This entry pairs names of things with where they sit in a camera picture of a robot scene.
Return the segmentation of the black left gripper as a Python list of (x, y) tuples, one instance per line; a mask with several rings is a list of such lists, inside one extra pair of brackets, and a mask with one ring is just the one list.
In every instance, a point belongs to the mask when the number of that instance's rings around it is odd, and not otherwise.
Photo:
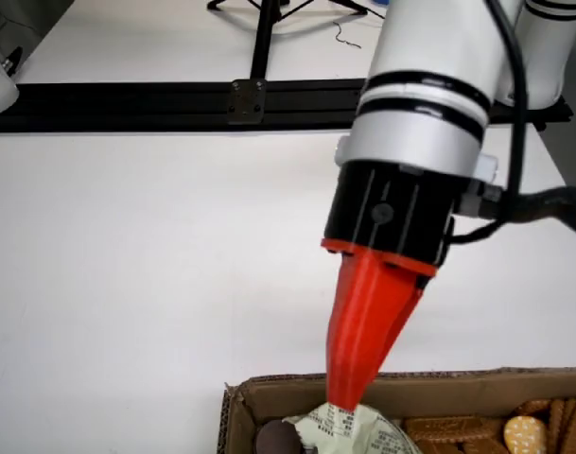
[(421, 296), (412, 272), (432, 277), (445, 259), (458, 199), (456, 176), (378, 161), (340, 168), (322, 246), (352, 255), (328, 325), (330, 404), (354, 410), (376, 378)]

